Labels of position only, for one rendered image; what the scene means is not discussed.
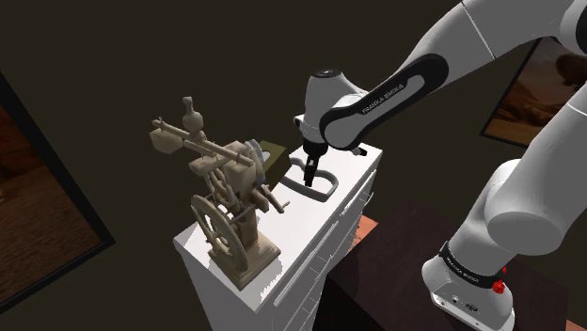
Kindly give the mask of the olive tissue box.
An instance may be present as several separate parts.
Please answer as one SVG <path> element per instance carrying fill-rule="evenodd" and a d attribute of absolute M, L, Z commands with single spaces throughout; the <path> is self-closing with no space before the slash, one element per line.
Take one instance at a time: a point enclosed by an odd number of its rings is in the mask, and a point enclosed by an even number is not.
<path fill-rule="evenodd" d="M 285 147 L 271 142 L 261 141 L 259 145 L 262 152 L 260 160 L 264 173 L 262 183 L 273 189 L 291 167 L 289 153 Z"/>

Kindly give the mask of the white chest of drawers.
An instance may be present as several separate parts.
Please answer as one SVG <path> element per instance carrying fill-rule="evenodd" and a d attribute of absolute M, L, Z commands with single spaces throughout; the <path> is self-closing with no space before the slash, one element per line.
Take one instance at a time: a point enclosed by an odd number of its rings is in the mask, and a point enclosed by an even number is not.
<path fill-rule="evenodd" d="M 275 186 L 289 204 L 261 214 L 258 226 L 281 253 L 241 291 L 211 261 L 198 225 L 175 237 L 212 331 L 312 331 L 325 277 L 351 247 L 383 155 L 362 148 L 364 156 L 331 149 L 321 158 L 319 167 L 339 181 L 326 202 Z"/>

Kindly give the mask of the beige wooden machine sculpture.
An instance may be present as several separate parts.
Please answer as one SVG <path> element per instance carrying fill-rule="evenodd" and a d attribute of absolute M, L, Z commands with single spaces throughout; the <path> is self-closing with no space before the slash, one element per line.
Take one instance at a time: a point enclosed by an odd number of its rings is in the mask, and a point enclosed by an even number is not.
<path fill-rule="evenodd" d="M 204 133 L 203 116 L 194 109 L 193 99 L 184 97 L 182 102 L 182 127 L 154 119 L 151 143 L 165 154 L 180 149 L 200 154 L 188 166 L 205 181 L 209 194 L 192 196 L 190 208 L 211 246 L 211 260 L 240 291 L 280 254 L 280 249 L 259 233 L 256 212 L 274 208 L 284 213 L 288 204 L 279 203 L 266 183 L 262 150 L 256 140 L 217 145 Z"/>

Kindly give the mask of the black-framed desert sunset picture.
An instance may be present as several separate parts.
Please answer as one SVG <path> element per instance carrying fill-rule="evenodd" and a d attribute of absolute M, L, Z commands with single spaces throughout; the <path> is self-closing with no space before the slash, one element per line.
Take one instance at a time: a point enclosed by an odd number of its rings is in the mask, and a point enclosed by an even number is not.
<path fill-rule="evenodd" d="M 587 81 L 587 56 L 557 40 L 536 41 L 500 98 L 481 135 L 528 146 Z"/>

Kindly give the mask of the black-framed brown landscape picture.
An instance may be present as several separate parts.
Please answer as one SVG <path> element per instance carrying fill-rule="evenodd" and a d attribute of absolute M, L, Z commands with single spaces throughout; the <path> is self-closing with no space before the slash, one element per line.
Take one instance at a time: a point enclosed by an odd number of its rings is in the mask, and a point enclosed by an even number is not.
<path fill-rule="evenodd" d="M 0 314 L 114 242 L 0 72 Z"/>

